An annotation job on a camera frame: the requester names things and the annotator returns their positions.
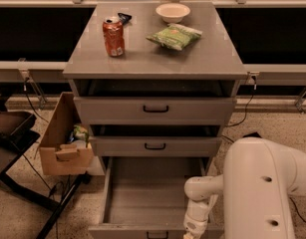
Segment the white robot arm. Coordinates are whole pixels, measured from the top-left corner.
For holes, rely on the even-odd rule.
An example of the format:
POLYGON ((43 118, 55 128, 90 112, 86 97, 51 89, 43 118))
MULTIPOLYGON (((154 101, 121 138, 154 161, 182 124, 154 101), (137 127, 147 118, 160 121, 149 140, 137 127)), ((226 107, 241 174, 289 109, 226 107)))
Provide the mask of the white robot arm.
POLYGON ((217 197, 223 196, 225 239, 295 239, 288 197, 306 196, 306 153, 260 137, 237 140, 223 173, 197 176, 188 197, 183 239, 200 239, 217 197))

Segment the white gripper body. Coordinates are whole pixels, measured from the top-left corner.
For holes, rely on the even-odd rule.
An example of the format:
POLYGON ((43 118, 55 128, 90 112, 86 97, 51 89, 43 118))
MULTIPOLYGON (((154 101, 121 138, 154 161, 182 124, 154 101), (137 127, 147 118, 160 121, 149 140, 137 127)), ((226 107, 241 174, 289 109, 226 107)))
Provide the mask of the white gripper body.
POLYGON ((207 228, 207 223, 208 219, 198 221, 186 214, 183 220, 183 226, 185 228, 183 239, 200 239, 207 228))

